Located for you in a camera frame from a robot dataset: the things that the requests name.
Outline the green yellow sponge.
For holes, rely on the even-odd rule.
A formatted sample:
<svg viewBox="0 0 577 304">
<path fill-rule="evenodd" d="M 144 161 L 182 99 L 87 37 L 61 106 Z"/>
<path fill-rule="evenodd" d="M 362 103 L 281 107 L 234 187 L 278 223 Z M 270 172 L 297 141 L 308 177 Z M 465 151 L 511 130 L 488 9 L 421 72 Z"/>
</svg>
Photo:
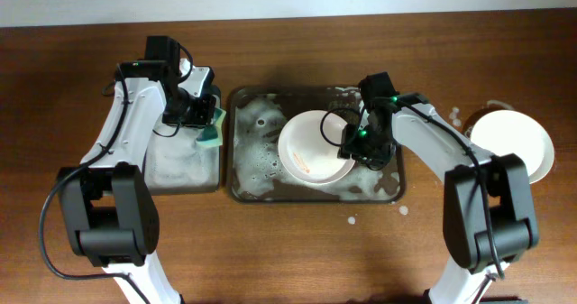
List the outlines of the green yellow sponge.
<svg viewBox="0 0 577 304">
<path fill-rule="evenodd" d="M 198 147 L 202 148 L 218 148 L 223 145 L 223 123 L 226 117 L 226 112 L 217 107 L 214 111 L 211 124 L 205 127 L 199 136 L 196 138 Z"/>
</svg>

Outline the pink-white plate with stain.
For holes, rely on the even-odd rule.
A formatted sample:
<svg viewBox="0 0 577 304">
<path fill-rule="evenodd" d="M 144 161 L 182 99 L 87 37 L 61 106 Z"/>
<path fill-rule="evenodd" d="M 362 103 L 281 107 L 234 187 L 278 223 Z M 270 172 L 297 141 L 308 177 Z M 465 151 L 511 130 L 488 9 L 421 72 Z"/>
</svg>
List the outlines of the pink-white plate with stain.
<svg viewBox="0 0 577 304">
<path fill-rule="evenodd" d="M 339 148 L 327 142 L 321 132 L 336 143 L 346 125 L 342 117 L 325 110 L 310 110 L 289 119 L 278 140 L 283 168 L 309 184 L 324 185 L 342 179 L 355 161 L 339 158 Z"/>
</svg>

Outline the cream plate with stain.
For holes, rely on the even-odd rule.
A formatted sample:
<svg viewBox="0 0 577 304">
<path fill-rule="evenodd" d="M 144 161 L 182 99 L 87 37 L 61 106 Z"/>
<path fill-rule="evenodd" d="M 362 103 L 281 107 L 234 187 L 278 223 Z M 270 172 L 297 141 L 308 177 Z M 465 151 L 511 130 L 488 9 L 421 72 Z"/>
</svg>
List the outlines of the cream plate with stain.
<svg viewBox="0 0 577 304">
<path fill-rule="evenodd" d="M 549 133 L 532 117 L 514 110 L 482 115 L 470 129 L 470 139 L 481 148 L 504 156 L 515 153 L 526 165 L 531 184 L 553 168 L 555 151 Z"/>
</svg>

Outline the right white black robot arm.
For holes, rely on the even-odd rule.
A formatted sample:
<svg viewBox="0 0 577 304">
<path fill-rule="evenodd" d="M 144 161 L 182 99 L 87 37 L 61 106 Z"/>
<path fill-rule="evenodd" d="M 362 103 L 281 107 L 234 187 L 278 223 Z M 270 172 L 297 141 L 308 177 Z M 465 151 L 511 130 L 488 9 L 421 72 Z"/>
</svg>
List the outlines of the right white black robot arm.
<svg viewBox="0 0 577 304">
<path fill-rule="evenodd" d="M 505 270 L 538 244 L 525 163 L 496 155 L 451 127 L 419 94 L 365 96 L 367 124 L 348 125 L 340 156 L 371 168 L 397 145 L 412 151 L 444 185 L 443 236 L 449 259 L 426 303 L 478 303 Z"/>
</svg>

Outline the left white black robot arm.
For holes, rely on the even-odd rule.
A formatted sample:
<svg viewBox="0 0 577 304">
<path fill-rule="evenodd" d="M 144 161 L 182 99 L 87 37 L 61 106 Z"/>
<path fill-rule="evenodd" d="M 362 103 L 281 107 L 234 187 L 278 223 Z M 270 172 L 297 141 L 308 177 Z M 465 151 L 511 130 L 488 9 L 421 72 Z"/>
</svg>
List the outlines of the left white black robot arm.
<svg viewBox="0 0 577 304">
<path fill-rule="evenodd" d="M 74 254 L 132 303 L 181 303 L 157 254 L 153 194 L 216 189 L 222 122 L 214 72 L 190 60 L 118 65 L 114 102 L 90 151 L 63 168 L 58 197 Z"/>
</svg>

